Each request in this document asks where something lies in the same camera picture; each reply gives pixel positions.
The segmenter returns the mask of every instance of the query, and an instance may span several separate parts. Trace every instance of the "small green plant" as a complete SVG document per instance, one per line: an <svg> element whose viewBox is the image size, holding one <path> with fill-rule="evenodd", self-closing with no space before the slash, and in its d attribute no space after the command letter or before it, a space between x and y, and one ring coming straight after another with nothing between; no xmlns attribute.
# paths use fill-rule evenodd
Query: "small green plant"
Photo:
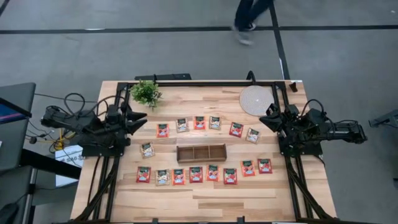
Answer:
<svg viewBox="0 0 398 224"><path fill-rule="evenodd" d="M157 102L162 96L158 84L145 80L139 80L138 84L131 87L130 94L135 101L143 105L148 105L152 109L157 106Z"/></svg>

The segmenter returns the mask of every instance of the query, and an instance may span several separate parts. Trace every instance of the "wooden table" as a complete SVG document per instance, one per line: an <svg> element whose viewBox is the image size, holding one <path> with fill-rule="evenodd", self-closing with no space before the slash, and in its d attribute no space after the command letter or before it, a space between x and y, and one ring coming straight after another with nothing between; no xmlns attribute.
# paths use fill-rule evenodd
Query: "wooden table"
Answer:
<svg viewBox="0 0 398 224"><path fill-rule="evenodd" d="M99 99L114 95L117 82L103 82ZM132 145L127 147L120 160L116 192L112 211L112 222L151 222L159 218L160 222L235 222L237 217L245 216L246 221L293 221L294 213L290 196L287 171L284 158L279 154L276 134L259 122L258 117L245 113L239 104L239 95L245 87L160 87L163 98L154 111L135 101L130 101L134 111L148 114L148 122L131 138ZM301 111L307 102L302 83L297 83L298 92L287 89L290 104L297 105ZM220 116L221 131L208 129L205 131L191 130L187 133L176 132L175 120L188 118L192 126L192 116ZM242 138L228 134L231 122L244 125ZM156 125L168 123L170 137L159 139L155 136ZM245 141L248 128L261 132L258 144ZM152 141L156 155L143 159L139 145ZM219 182L189 184L180 186L155 186L154 171L156 169L173 169L190 166L203 166L205 163L178 164L176 146L196 144L227 145L228 158L225 162L214 162L222 168L237 168L238 184L224 185L223 178ZM273 174L258 174L243 177L239 162L241 160L270 158ZM307 178L309 191L318 203L331 216L336 216L328 180L323 164L313 156L302 156L303 168ZM78 190L71 218L77 217L87 204L91 177L96 158L85 160L81 172ZM98 187L101 163L99 163L93 194ZM149 184L136 183L137 167L152 167ZM305 216L303 197L297 189L300 200L301 214ZM100 217L104 217L105 194L101 204Z"/></svg>

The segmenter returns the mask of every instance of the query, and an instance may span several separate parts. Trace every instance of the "wooden tray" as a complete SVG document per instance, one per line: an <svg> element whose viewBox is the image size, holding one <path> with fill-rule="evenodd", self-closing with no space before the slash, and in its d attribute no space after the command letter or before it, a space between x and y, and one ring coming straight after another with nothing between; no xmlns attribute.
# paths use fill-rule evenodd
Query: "wooden tray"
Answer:
<svg viewBox="0 0 398 224"><path fill-rule="evenodd" d="M177 162L218 162L225 160L225 144L210 146L177 146Z"/></svg>

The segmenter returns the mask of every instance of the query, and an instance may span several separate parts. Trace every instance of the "round cork board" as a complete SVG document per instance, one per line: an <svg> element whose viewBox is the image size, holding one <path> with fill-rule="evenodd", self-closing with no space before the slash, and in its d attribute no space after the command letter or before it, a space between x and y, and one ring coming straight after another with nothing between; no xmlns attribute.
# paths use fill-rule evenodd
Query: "round cork board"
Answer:
<svg viewBox="0 0 398 224"><path fill-rule="evenodd" d="M271 88L252 85L241 92L242 109L253 116L264 116L271 103L274 102Z"/></svg>

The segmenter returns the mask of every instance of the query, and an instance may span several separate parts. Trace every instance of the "computer screen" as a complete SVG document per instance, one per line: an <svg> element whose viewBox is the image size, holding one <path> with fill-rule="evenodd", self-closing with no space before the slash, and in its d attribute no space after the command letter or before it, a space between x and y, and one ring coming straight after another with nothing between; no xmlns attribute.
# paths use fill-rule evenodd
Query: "computer screen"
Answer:
<svg viewBox="0 0 398 224"><path fill-rule="evenodd" d="M19 121L32 117L32 115L22 108L0 98L0 124Z"/></svg>

